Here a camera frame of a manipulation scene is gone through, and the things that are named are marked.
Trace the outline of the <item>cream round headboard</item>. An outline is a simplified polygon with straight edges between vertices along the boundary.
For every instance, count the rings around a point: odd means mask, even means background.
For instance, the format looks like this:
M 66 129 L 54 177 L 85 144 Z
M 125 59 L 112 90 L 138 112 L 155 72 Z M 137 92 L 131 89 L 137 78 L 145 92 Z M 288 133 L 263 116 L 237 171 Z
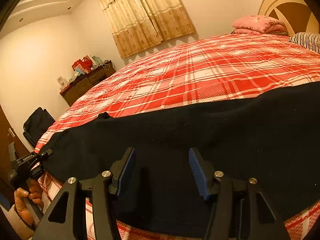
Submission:
M 319 22 L 304 0 L 263 0 L 259 15 L 285 23 L 290 36 L 296 33 L 319 33 Z

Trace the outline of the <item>beige patterned window curtain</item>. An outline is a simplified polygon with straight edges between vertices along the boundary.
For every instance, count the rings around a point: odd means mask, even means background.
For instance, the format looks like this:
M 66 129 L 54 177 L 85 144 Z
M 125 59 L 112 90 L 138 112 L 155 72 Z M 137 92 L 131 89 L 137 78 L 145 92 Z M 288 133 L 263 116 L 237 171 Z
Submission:
M 180 0 L 99 0 L 120 57 L 195 33 Z

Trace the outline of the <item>red white plaid bedspread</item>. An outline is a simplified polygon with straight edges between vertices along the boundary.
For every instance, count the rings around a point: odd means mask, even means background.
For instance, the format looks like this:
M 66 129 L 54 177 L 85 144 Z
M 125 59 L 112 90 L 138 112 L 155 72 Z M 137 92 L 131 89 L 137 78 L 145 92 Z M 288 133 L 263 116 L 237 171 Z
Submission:
M 78 99 L 38 141 L 112 117 L 228 99 L 319 80 L 319 54 L 287 37 L 228 34 L 170 47 L 121 68 Z

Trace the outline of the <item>red gift bag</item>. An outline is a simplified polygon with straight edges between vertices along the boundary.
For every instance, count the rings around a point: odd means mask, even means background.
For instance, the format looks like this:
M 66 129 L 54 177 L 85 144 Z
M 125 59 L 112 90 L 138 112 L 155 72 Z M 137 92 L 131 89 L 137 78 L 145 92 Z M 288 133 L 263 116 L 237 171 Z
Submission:
M 76 70 L 76 68 L 78 68 L 79 70 L 81 70 L 83 73 L 90 73 L 92 70 L 93 63 L 90 59 L 84 57 L 83 59 L 79 59 L 77 61 L 75 61 L 72 64 L 72 68 L 73 70 Z

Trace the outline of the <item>dark wooden desk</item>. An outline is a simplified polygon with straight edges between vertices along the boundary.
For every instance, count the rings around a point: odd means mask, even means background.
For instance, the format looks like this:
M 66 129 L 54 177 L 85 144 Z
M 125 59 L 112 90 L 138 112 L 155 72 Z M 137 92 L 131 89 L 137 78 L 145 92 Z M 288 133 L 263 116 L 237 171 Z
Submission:
M 104 81 L 115 72 L 113 62 L 105 61 L 101 66 L 95 68 L 90 73 L 77 77 L 71 84 L 60 92 L 60 95 L 67 104 L 71 106 L 91 88 L 101 81 Z

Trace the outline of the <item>white greeting card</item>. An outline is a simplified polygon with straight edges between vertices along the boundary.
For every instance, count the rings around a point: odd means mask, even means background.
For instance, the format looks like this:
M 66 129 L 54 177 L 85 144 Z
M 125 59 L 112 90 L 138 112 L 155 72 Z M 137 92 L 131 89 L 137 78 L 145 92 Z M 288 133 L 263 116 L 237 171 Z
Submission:
M 57 81 L 60 85 L 60 89 L 63 90 L 68 86 L 68 81 L 64 77 L 58 77 Z

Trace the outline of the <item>brown wooden door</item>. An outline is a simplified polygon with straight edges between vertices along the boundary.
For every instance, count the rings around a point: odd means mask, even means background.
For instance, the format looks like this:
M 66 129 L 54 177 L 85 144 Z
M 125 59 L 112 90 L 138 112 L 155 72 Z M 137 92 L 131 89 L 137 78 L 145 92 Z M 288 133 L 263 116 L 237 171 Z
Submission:
M 8 174 L 11 172 L 11 161 L 18 159 L 28 152 L 27 148 L 15 134 L 9 124 L 3 109 L 1 108 L 1 194 L 7 198 L 10 204 L 14 204 L 14 189 L 12 188 Z

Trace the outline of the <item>black folding chair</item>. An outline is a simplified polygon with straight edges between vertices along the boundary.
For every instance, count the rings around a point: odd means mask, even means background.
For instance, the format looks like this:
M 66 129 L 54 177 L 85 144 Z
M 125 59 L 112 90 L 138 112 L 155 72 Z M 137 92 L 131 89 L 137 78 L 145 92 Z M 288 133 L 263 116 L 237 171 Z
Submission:
M 38 107 L 23 124 L 23 136 L 35 148 L 38 140 L 54 122 L 55 119 L 46 109 Z

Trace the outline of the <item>pink folded blanket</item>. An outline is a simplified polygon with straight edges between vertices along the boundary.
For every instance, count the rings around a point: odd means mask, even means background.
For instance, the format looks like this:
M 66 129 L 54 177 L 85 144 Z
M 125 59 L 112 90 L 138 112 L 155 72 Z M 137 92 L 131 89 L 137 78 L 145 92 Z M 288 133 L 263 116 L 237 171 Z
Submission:
M 285 23 L 264 15 L 241 17 L 232 23 L 236 34 L 273 34 L 288 35 Z

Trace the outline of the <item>striped pillow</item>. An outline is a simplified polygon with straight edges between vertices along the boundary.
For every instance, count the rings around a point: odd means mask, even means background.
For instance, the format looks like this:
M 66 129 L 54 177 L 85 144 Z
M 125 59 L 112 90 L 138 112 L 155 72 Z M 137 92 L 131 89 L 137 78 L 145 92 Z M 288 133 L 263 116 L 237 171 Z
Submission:
M 289 38 L 289 42 L 320 53 L 320 34 L 299 32 Z

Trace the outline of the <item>black pants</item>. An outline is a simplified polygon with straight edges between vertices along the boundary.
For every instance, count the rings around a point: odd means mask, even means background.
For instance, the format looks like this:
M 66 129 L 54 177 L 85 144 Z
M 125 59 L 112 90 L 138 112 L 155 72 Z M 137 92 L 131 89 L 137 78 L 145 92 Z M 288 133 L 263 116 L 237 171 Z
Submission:
M 135 150 L 136 162 L 114 203 L 135 228 L 202 237 L 212 201 L 197 189 L 188 161 L 195 147 L 233 179 L 254 177 L 282 219 L 319 200 L 319 83 L 255 98 L 197 103 L 113 118 L 108 113 L 54 133 L 44 167 L 60 182 L 97 176 Z

